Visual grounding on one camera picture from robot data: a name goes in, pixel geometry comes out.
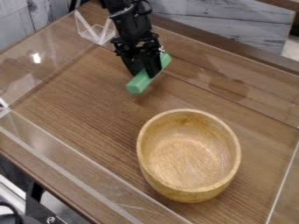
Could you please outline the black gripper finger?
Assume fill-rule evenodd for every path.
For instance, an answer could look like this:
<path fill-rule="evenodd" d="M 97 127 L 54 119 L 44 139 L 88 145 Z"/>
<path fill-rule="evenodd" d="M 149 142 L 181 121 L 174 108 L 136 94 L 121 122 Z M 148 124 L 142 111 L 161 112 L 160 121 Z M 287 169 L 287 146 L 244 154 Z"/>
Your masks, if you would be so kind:
<path fill-rule="evenodd" d="M 136 76 L 138 72 L 144 69 L 144 64 L 141 60 L 141 56 L 137 55 L 121 55 L 120 56 L 124 65 L 129 71 L 129 73 Z"/>
<path fill-rule="evenodd" d="M 144 64 L 144 70 L 146 71 L 148 77 L 153 78 L 162 69 L 160 53 L 141 52 L 141 61 Z"/>

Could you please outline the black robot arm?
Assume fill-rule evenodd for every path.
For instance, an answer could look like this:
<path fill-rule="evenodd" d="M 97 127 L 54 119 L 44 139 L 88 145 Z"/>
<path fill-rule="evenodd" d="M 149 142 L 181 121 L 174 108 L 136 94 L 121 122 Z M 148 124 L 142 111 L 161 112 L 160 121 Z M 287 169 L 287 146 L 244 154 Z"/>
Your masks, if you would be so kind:
<path fill-rule="evenodd" d="M 153 78 L 162 70 L 158 35 L 152 32 L 148 0 L 98 0 L 116 27 L 117 36 L 110 39 L 114 53 L 132 75 L 141 71 Z"/>

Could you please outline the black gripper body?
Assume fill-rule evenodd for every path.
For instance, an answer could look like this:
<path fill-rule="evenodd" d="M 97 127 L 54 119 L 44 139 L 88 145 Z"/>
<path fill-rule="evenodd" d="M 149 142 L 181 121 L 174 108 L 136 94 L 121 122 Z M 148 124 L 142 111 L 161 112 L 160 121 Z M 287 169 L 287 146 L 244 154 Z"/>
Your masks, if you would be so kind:
<path fill-rule="evenodd" d="M 146 33 L 137 39 L 124 39 L 117 36 L 112 38 L 110 43 L 114 47 L 114 53 L 120 57 L 158 59 L 161 54 L 161 45 L 158 35 L 154 32 Z"/>

